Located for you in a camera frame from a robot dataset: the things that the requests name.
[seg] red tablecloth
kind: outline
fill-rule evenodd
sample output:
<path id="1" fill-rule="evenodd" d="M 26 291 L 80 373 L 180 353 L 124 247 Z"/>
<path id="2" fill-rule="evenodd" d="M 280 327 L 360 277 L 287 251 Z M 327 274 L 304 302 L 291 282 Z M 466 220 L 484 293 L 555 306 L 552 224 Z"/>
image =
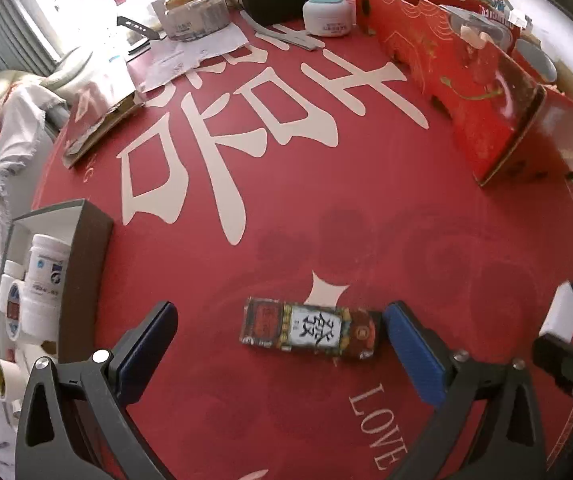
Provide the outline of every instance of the red tablecloth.
<path id="1" fill-rule="evenodd" d="M 349 75 L 332 54 L 294 46 L 284 51 L 240 26 L 268 53 L 265 62 L 234 59 L 216 66 L 220 73 L 196 73 L 193 83 L 181 76 L 165 93 L 151 92 L 159 96 L 153 104 L 173 95 L 119 126 L 72 171 L 61 163 L 60 139 L 34 205 L 87 198 L 116 222 L 98 305 L 99 347 L 111 347 L 157 300 L 177 305 L 178 334 L 142 400 L 129 408 L 177 478 L 237 480 L 256 472 L 251 478 L 383 479 L 431 414 L 390 345 L 384 340 L 367 362 L 243 346 L 238 335 L 246 298 L 302 302 L 314 288 L 313 298 L 349 307 L 383 309 L 403 299 L 451 348 L 469 349 L 481 360 L 521 356 L 529 362 L 556 287 L 573 279 L 573 183 L 480 189 L 453 146 L 449 119 L 412 82 L 384 85 L 417 107 L 428 129 L 417 114 L 413 120 L 401 111 L 404 102 L 375 89 L 377 73 L 336 81 L 331 94 L 302 64 L 329 79 Z M 389 61 L 375 38 L 357 31 L 325 42 L 362 71 Z M 233 57 L 247 54 L 242 49 Z M 261 61 L 262 51 L 255 54 Z M 148 54 L 132 62 L 136 79 L 149 62 Z M 284 86 L 267 82 L 253 93 L 268 116 L 281 124 L 313 116 L 313 126 L 271 124 L 271 132 L 256 111 L 261 106 L 234 93 L 271 69 L 311 106 L 306 111 L 299 97 L 300 104 Z M 353 83 L 361 86 L 346 91 L 363 110 L 339 89 Z M 205 130 L 196 116 L 211 112 L 218 113 L 205 119 Z M 125 156 L 155 124 L 163 135 Z M 336 124 L 335 147 L 329 124 Z M 213 142 L 245 132 L 253 133 Z M 171 183 L 158 194 L 164 203 L 152 199 L 158 215 L 134 212 L 124 224 L 130 214 L 122 214 L 123 178 L 140 197 Z M 570 429 L 572 402 L 529 366 L 551 462 Z M 467 427 L 447 468 L 458 466 L 473 430 L 474 424 Z"/>

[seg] gray curtain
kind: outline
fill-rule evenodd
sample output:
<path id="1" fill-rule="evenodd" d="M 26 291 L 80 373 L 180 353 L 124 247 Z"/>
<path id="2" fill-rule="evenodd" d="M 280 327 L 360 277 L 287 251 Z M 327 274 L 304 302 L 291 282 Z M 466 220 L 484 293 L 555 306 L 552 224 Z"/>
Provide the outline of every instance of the gray curtain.
<path id="1" fill-rule="evenodd" d="M 49 76 L 57 54 L 39 38 L 38 28 L 19 0 L 0 0 L 0 72 L 22 70 Z"/>

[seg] silver bolt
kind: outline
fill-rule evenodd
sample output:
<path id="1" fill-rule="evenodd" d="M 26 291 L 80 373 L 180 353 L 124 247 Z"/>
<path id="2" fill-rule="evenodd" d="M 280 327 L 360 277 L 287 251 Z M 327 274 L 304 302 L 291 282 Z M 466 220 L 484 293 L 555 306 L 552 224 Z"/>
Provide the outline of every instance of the silver bolt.
<path id="1" fill-rule="evenodd" d="M 49 364 L 50 360 L 48 357 L 41 357 L 36 361 L 36 368 L 41 370 L 42 368 L 46 368 Z"/>
<path id="2" fill-rule="evenodd" d="M 108 350 L 97 350 L 93 354 L 93 361 L 97 364 L 103 363 L 110 357 L 110 355 L 111 354 L 109 354 Z"/>
<path id="3" fill-rule="evenodd" d="M 469 360 L 469 353 L 466 350 L 458 350 L 453 354 L 453 359 L 455 359 L 458 363 L 465 363 Z"/>

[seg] clear plastic container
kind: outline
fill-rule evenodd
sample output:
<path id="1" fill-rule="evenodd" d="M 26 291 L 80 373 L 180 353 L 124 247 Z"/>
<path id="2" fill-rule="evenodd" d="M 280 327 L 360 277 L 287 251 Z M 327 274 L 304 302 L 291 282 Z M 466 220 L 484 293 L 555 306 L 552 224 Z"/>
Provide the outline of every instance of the clear plastic container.
<path id="1" fill-rule="evenodd" d="M 193 0 L 166 12 L 171 30 L 170 38 L 193 41 L 231 23 L 225 0 Z"/>

